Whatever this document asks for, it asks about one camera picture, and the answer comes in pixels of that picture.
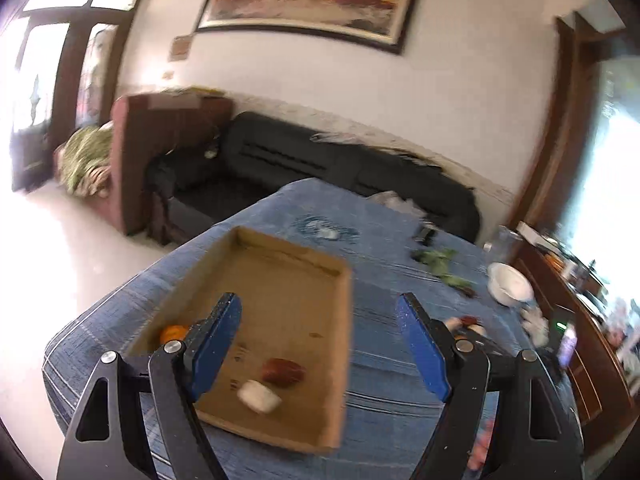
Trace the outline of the shallow cardboard box tray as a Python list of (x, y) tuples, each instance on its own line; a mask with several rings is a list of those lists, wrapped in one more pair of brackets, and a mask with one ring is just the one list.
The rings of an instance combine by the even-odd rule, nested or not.
[[(155, 351), (168, 325), (191, 326), (226, 292), (241, 300), (238, 331), (213, 387), (195, 404), (208, 426), (295, 452), (326, 454), (341, 445), (352, 334), (352, 269), (320, 250), (237, 226), (213, 242), (158, 303), (126, 352)], [(260, 380), (272, 358), (306, 370), (302, 382), (274, 390), (282, 402), (257, 414), (236, 393)]]

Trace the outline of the wooden glass door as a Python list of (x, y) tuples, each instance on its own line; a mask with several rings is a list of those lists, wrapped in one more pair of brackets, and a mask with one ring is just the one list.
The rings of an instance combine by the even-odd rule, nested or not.
[(76, 129), (102, 125), (141, 0), (23, 0), (1, 33), (1, 139), (14, 192), (53, 174)]

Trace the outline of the black small cup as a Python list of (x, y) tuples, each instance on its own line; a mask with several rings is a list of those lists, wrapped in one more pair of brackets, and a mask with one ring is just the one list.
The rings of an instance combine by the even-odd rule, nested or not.
[(424, 226), (416, 233), (416, 241), (422, 246), (430, 246), (436, 234), (435, 229)]

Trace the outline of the orange tangerine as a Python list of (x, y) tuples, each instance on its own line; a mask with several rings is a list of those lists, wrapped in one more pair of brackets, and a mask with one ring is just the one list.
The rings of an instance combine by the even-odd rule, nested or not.
[(186, 339), (186, 335), (190, 332), (189, 326), (184, 325), (168, 325), (165, 326), (160, 331), (160, 336), (158, 336), (158, 341), (163, 346), (164, 344), (168, 344), (173, 340), (184, 341)]

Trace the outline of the white glove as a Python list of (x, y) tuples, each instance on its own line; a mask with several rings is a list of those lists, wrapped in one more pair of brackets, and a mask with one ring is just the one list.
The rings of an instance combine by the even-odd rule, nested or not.
[(544, 317), (540, 307), (522, 307), (520, 311), (521, 326), (529, 336), (535, 348), (542, 348), (549, 341), (549, 321)]

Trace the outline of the clear glass jar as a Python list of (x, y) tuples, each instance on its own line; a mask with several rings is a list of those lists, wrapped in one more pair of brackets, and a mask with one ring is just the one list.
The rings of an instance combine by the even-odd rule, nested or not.
[(521, 245), (522, 237), (507, 226), (498, 226), (492, 237), (484, 244), (486, 266), (493, 263), (509, 263)]

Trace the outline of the dark red jujube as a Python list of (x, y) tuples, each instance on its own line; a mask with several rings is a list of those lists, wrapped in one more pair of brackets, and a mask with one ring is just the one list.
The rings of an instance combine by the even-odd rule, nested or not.
[(291, 360), (272, 358), (262, 366), (260, 379), (277, 388), (290, 388), (302, 382), (305, 376), (306, 370), (300, 364)]
[(460, 321), (461, 321), (462, 325), (465, 326), (465, 327), (480, 324), (480, 322), (478, 322), (478, 319), (475, 316), (472, 316), (472, 315), (462, 316), (460, 318)]

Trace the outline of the green patterned blanket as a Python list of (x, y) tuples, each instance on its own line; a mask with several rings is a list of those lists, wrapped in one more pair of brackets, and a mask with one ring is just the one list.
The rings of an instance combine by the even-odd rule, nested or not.
[(58, 148), (56, 178), (70, 195), (107, 197), (111, 182), (113, 123), (76, 130)]

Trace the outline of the green leafy vegetable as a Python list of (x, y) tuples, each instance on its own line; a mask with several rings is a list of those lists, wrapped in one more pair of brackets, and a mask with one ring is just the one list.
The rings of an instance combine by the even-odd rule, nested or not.
[(442, 250), (417, 249), (411, 253), (411, 258), (427, 266), (428, 272), (448, 287), (457, 290), (464, 296), (473, 298), (475, 296), (473, 283), (465, 278), (460, 278), (460, 276), (452, 274), (449, 270), (450, 262), (455, 255), (456, 252), (449, 248)]

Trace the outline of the blue plaid tablecloth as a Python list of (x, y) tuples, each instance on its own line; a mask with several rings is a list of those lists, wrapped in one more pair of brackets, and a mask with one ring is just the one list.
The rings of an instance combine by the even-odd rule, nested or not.
[(326, 184), (285, 185), (48, 345), (61, 479), (579, 479), (573, 397), (480, 251)]

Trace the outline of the white garlic chunk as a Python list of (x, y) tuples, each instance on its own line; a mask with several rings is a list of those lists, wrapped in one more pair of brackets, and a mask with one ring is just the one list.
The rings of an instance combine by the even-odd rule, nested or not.
[(461, 318), (447, 318), (444, 324), (447, 327), (447, 330), (450, 331), (450, 333), (454, 333), (456, 330), (463, 326)]
[(248, 380), (238, 390), (242, 404), (257, 414), (270, 414), (279, 407), (282, 400), (277, 393), (256, 380)]

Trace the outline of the black leather sofa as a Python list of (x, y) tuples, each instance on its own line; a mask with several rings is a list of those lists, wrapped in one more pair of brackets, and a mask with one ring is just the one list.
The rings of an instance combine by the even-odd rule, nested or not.
[(405, 154), (323, 142), (309, 128), (253, 112), (213, 141), (160, 155), (145, 171), (149, 236), (181, 244), (291, 182), (316, 178), (364, 197), (394, 192), (435, 226), (475, 242), (480, 211), (470, 188)]

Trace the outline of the white bowl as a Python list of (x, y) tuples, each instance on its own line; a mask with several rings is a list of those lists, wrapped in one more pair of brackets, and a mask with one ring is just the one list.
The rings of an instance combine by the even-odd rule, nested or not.
[(515, 308), (534, 300), (534, 291), (520, 271), (507, 264), (494, 262), (487, 268), (488, 292), (503, 307)]

